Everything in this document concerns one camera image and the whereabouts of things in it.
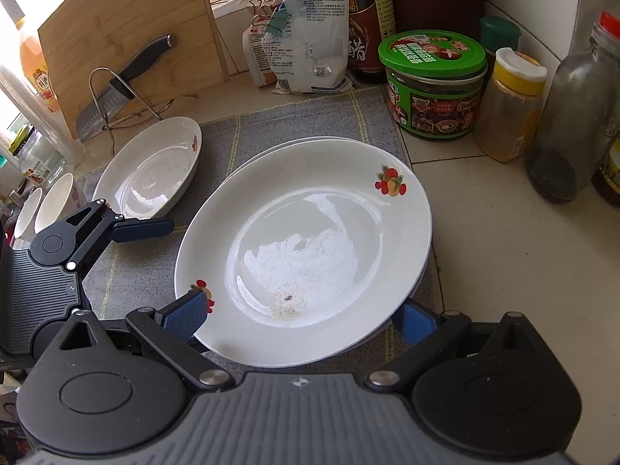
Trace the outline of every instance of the cutting board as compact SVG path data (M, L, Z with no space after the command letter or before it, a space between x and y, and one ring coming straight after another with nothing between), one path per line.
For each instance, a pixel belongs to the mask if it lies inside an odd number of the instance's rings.
M38 33L52 87L75 139L75 120L92 101L91 72L99 66L120 70L157 37L172 34L177 46L131 81L151 104L228 78L209 0L65 0ZM95 74L95 92L110 78L107 72ZM142 108L133 100L116 118Z

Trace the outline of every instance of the plastic wrap roll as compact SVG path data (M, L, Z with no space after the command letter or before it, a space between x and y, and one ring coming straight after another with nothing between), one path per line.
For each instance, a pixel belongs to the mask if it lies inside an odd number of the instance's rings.
M0 88L36 129L74 166L84 157L84 145L71 138L62 113L52 114L44 102L9 68L0 65Z

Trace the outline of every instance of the orange liquid bottle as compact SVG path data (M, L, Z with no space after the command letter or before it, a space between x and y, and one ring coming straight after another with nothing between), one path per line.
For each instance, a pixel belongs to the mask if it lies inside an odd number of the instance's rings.
M15 25L20 32L19 58L22 63L24 76L32 83L36 92L41 94L47 108L52 113L56 113L60 110L60 104L54 95L54 91L52 91L38 33L36 29L33 29L28 24L24 24L25 21L26 18L22 17Z

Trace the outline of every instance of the yellow and white cap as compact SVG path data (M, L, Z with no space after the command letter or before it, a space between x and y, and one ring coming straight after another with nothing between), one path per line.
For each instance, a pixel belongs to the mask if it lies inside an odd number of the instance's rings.
M529 55L510 47L497 49L493 75L503 85L528 96L538 96L544 90L547 68Z

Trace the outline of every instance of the red bottle cap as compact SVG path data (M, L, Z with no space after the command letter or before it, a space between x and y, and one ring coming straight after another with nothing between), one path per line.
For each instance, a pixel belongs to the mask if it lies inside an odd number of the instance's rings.
M601 28L620 40L620 20L608 12L601 13Z

